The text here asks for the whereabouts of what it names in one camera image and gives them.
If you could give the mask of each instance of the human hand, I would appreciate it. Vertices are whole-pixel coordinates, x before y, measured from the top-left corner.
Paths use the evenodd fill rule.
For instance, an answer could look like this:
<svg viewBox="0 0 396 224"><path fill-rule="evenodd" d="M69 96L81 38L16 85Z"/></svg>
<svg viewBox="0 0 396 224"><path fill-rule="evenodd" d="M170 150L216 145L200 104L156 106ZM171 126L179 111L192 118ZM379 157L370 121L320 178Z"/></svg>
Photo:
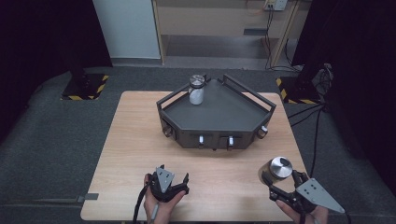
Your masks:
<svg viewBox="0 0 396 224"><path fill-rule="evenodd" d="M276 200L276 205L290 217L294 223L299 224L300 222L300 214L294 211L290 206L285 204L280 200ZM312 211L309 215L305 218L306 224L326 224L327 218L329 215L329 210L322 206L317 206L314 211Z"/></svg>
<svg viewBox="0 0 396 224"><path fill-rule="evenodd" d="M145 184L149 181L149 176L145 176ZM186 194L186 191L179 192L171 201L167 203L160 203L158 200L152 195L151 189L148 188L145 194L145 202L143 204L146 210L146 216L149 223L155 224L167 224L172 215L172 211L175 208L176 204L180 202L183 196ZM151 215L154 211L154 208L158 204L157 216L154 219L154 222L151 221Z"/></svg>

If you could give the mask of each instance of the electrical outlet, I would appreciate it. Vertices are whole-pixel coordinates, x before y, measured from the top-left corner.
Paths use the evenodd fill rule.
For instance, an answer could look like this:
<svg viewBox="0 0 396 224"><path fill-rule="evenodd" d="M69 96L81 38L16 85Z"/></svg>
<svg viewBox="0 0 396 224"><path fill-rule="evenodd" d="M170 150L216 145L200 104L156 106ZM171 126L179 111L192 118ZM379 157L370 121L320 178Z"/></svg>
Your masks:
<svg viewBox="0 0 396 224"><path fill-rule="evenodd" d="M274 11L283 11L285 10L287 3L288 0L268 0L265 10L269 11L272 7L272 10Z"/></svg>

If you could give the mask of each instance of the hexagonal tray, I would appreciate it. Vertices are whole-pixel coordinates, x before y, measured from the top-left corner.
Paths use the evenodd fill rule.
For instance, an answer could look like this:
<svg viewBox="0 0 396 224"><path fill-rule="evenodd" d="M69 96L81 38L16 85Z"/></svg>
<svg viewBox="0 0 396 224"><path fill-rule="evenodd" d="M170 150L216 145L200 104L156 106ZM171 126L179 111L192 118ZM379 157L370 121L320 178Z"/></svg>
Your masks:
<svg viewBox="0 0 396 224"><path fill-rule="evenodd" d="M276 105L227 75L223 80L206 80L204 100L200 105L191 104L186 92L162 108L164 102L188 87L189 84L157 102L163 133L182 147L245 149L256 136L265 136ZM247 91L270 109L240 90Z"/></svg>

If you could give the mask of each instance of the white wall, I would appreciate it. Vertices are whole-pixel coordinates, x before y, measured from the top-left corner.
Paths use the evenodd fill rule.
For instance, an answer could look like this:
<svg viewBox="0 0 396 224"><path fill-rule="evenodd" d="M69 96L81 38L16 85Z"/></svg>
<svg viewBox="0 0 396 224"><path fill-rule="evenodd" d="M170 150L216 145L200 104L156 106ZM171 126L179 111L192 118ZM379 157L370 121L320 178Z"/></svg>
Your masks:
<svg viewBox="0 0 396 224"><path fill-rule="evenodd" d="M111 58L161 58L151 0L93 3Z"/></svg>

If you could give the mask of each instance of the black and yellow hazard tape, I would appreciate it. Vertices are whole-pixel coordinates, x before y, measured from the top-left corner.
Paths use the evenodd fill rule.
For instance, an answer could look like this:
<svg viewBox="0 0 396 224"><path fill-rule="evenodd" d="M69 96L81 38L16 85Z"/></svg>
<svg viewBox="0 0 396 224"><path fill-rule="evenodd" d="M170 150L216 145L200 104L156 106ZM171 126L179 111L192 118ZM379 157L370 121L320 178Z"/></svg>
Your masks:
<svg viewBox="0 0 396 224"><path fill-rule="evenodd" d="M290 96L287 88L285 88L284 83L281 78L276 79L276 85L279 87L280 97L285 104L320 104L319 99L298 99Z"/></svg>
<svg viewBox="0 0 396 224"><path fill-rule="evenodd" d="M100 76L99 80L94 80L94 86L97 88L93 88L92 92L84 92L84 91L77 91L72 94L63 94L61 100L73 100L73 101L80 101L80 100L95 100L97 99L100 94L102 93L106 82L108 80L107 75Z"/></svg>

